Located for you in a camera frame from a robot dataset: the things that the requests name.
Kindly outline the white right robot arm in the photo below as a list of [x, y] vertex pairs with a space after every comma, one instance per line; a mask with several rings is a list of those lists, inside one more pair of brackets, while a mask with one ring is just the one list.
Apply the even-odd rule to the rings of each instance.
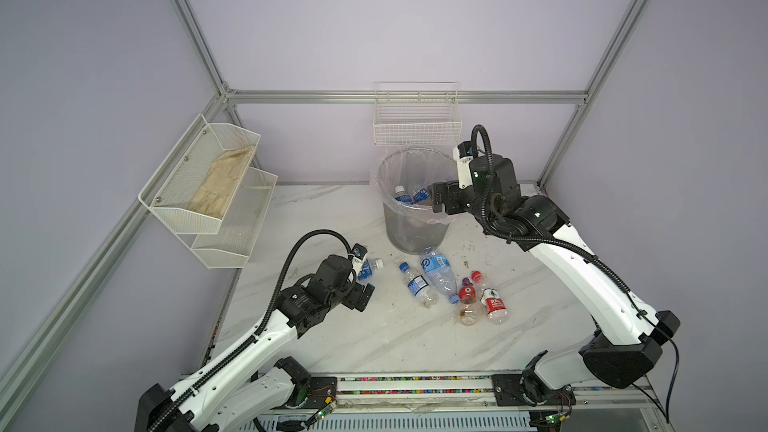
[[522, 372], [531, 403], [589, 380], [624, 389], [651, 371], [680, 327], [658, 311], [586, 245], [568, 216], [544, 195], [525, 196], [512, 162], [498, 154], [454, 154], [458, 177], [431, 186], [433, 209], [469, 213], [484, 234], [514, 243], [552, 271], [587, 309], [595, 332], [585, 342], [536, 355]]

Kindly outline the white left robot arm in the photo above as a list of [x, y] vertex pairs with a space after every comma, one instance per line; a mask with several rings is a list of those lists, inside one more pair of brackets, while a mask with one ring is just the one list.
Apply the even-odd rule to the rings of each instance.
[[364, 311], [374, 287], [357, 282], [364, 260], [330, 255], [314, 274], [285, 289], [277, 286], [267, 311], [200, 370], [169, 389], [155, 384], [139, 399], [136, 431], [232, 431], [293, 400], [310, 374], [291, 358], [257, 382], [250, 379], [342, 304]]

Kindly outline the clear bottle blue label white cap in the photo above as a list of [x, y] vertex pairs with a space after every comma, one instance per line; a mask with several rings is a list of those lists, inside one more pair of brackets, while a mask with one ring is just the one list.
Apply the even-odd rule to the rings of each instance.
[[374, 276], [384, 267], [384, 261], [381, 258], [367, 259], [362, 266], [361, 271], [357, 275], [359, 281], [366, 281]]

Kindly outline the small bottle blue cap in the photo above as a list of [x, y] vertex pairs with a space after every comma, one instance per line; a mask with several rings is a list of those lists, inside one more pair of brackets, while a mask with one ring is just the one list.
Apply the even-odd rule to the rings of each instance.
[[406, 280], [408, 291], [412, 297], [425, 308], [437, 303], [437, 296], [426, 278], [413, 269], [407, 262], [399, 265], [399, 270]]

